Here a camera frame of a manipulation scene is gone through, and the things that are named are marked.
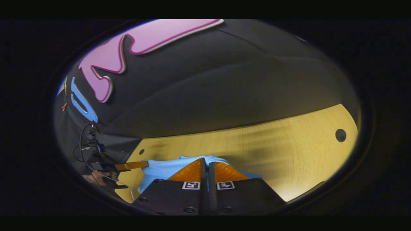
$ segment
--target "black background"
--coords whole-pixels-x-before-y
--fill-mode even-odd
[[[368,155],[346,181],[291,214],[409,215],[409,20],[265,20],[314,44],[370,91],[375,131]],[[73,52],[126,20],[3,20],[2,76],[5,172],[0,211],[5,215],[121,215],[93,188],[77,187],[43,134],[42,93]]]

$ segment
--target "black cable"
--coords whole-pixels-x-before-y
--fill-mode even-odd
[[[73,148],[73,150],[72,150],[72,155],[73,155],[73,157],[74,157],[76,160],[78,160],[78,161],[80,161],[80,162],[84,162],[84,161],[82,161],[81,159],[78,159],[78,158],[74,155],[74,150],[75,150],[76,148],[78,148],[78,147],[80,147],[80,146],[77,145],[76,147]]]
[[[83,128],[83,130],[81,131],[81,134],[80,134],[80,145],[79,145],[79,147],[81,147],[82,145],[81,145],[81,138],[83,137],[83,133],[84,133],[84,130],[87,128],[87,126],[91,126],[92,124],[87,124],[84,128]],[[96,180],[96,178],[93,176],[93,172],[95,171],[92,167],[90,167],[90,165],[88,165],[88,163],[87,163],[87,161],[84,159],[84,155],[83,155],[83,150],[80,148],[80,153],[81,153],[81,158],[83,159],[83,162],[87,165],[87,167],[88,168],[90,168],[91,169],[91,176],[94,178],[94,180],[97,182],[97,184],[99,184],[99,186],[101,187],[101,184]]]

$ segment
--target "orange tab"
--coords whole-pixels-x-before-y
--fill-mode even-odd
[[[117,171],[124,171],[124,170],[147,167],[148,162],[147,161],[137,161],[137,162],[130,162],[130,163],[125,163],[125,164],[115,164],[114,166],[117,169]]]
[[[214,176],[215,182],[226,182],[226,181],[237,181],[237,180],[248,180],[248,177],[235,170],[233,167],[221,163],[214,162]]]
[[[168,180],[175,181],[201,181],[201,158],[191,162],[184,168],[180,169],[174,175],[172,175]]]

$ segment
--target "human hand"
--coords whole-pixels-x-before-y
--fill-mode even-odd
[[[117,180],[117,173],[113,171],[109,172],[101,172],[94,170],[94,172],[91,173],[91,175],[85,176],[88,180],[90,180],[93,184],[100,185],[100,186],[106,186],[107,184],[103,181],[103,176],[107,176],[112,178],[113,180]]]

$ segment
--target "black fabric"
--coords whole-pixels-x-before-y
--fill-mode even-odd
[[[74,155],[72,150],[74,147],[79,145],[80,134],[82,129],[89,123],[85,118],[76,117],[78,121],[74,121],[69,115],[69,111],[73,109],[67,106],[66,111],[62,111],[61,107],[65,104],[64,91],[62,91],[55,99],[54,104],[54,126],[55,126],[55,137],[61,148],[61,152],[64,154],[67,161],[76,169],[80,174],[91,174],[91,169],[89,169],[83,162],[76,160],[82,160],[79,148],[74,150]],[[91,128],[87,127],[82,136],[82,145],[87,144],[86,133]],[[96,136],[96,139],[104,144],[106,148],[107,155],[112,158],[116,163],[126,162],[128,157],[140,143],[139,138],[129,138],[121,136],[107,136],[105,134],[100,134]],[[90,152],[84,151],[84,158],[88,160],[90,157]]]
[[[256,59],[263,54],[253,45],[213,28],[144,55],[128,52],[131,42],[129,37],[123,42],[126,63],[123,73],[114,74],[96,68],[100,76],[110,76],[113,82],[113,92],[105,103],[97,101],[94,91],[78,69],[81,59],[68,73],[67,83],[76,77],[76,86],[93,107],[102,125],[107,125],[130,107],[178,81],[225,65]]]
[[[113,81],[106,103],[95,99],[78,70],[81,59],[68,74],[68,83],[76,77],[106,134],[208,132],[340,103],[358,122],[358,100],[345,74],[308,43],[260,21],[225,20],[144,55],[130,54],[131,42],[126,37],[123,43],[123,73],[97,70]],[[83,117],[74,111],[73,117]]]
[[[317,111],[340,103],[342,92],[330,75],[326,65],[311,59],[266,57],[222,67],[157,92],[115,119],[105,132],[172,136]]]

